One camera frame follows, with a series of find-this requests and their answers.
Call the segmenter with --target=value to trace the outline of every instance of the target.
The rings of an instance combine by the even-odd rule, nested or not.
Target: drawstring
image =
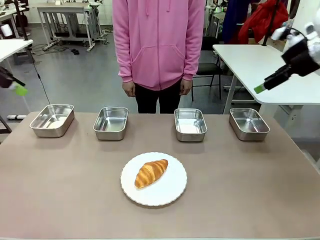
[[[169,0],[168,8],[166,9],[167,12],[170,12],[170,7],[171,7],[171,0]]]
[[[145,0],[145,14],[147,16],[149,16],[148,8],[149,8],[149,0]]]

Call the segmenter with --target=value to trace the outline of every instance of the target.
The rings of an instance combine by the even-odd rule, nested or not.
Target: hoodie pocket
[[[175,45],[160,46],[161,82],[167,83],[182,77],[186,57]]]
[[[143,47],[131,62],[132,78],[136,84],[153,88],[159,85],[157,47]]]

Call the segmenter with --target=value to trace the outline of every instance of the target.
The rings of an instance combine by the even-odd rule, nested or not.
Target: chair seat
[[[218,75],[222,74],[222,70],[214,63],[199,63],[198,71],[196,75]]]

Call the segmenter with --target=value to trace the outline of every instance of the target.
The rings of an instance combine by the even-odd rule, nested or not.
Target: round plate
[[[168,167],[160,179],[141,189],[135,186],[135,180],[140,168],[153,161],[165,159]],[[161,152],[148,152],[131,159],[123,168],[121,187],[124,193],[133,201],[145,206],[163,206],[176,200],[187,187],[187,173],[176,158]]]

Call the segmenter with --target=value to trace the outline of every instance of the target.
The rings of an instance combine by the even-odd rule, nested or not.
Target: pink hoodie
[[[119,76],[151,90],[170,87],[198,70],[204,0],[113,0]]]

